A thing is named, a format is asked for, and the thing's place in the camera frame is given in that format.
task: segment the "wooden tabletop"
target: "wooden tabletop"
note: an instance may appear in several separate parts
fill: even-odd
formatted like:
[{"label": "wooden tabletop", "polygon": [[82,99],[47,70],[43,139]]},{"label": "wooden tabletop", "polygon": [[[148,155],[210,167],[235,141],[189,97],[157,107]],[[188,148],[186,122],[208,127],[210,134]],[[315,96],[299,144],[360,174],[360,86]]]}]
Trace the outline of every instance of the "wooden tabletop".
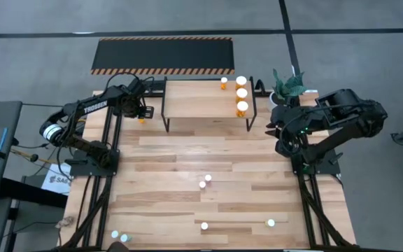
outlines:
[{"label": "wooden tabletop", "polygon": [[[252,118],[251,82],[245,84],[248,110],[244,118]],[[164,98],[165,118],[237,118],[236,81],[220,89],[220,80],[168,80]]]},{"label": "wooden tabletop", "polygon": [[[314,106],[317,96],[301,96],[302,105]],[[103,249],[117,240],[111,238],[113,230],[133,237],[126,243],[130,249],[308,248],[297,177],[290,160],[275,153],[276,139],[264,133],[270,118],[267,99],[256,99],[258,115],[250,132],[235,119],[177,118],[169,133],[159,113],[144,124],[123,119],[118,147],[122,157],[113,179]],[[160,98],[147,99],[155,111],[161,103]],[[89,114],[85,139],[101,139],[105,114],[106,109]],[[318,132],[310,141],[326,136]],[[206,174],[212,175],[212,182],[200,190],[198,183]],[[317,177],[326,216],[355,243],[341,186],[331,176]],[[73,181],[65,216],[77,217],[86,180]],[[312,216],[320,244],[318,222]],[[276,227],[264,225],[269,218]],[[95,243],[98,221],[97,216],[90,244]],[[200,229],[202,222],[208,223],[208,230]],[[63,241],[74,230],[75,225],[63,227]]]}]

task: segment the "potted plant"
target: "potted plant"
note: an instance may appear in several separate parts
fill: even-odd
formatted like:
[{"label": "potted plant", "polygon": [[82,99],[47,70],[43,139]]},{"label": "potted plant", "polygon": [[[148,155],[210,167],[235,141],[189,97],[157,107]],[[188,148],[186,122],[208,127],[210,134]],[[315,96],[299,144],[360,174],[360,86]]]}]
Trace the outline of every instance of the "potted plant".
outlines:
[{"label": "potted plant", "polygon": [[273,87],[273,92],[271,92],[269,97],[270,111],[278,105],[287,104],[290,98],[297,97],[307,90],[302,83],[303,74],[304,73],[300,73],[296,76],[292,76],[284,83],[278,77],[278,72],[273,69],[273,76],[276,80],[276,85]]}]

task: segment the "black stand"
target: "black stand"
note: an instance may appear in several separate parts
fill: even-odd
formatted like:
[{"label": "black stand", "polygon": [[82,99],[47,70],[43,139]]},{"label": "black stand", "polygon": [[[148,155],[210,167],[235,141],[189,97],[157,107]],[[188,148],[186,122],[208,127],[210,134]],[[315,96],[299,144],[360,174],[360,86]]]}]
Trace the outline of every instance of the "black stand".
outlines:
[{"label": "black stand", "polygon": [[1,179],[0,197],[10,197],[14,200],[24,200],[63,209],[68,200],[66,195],[43,190],[8,178]]}]

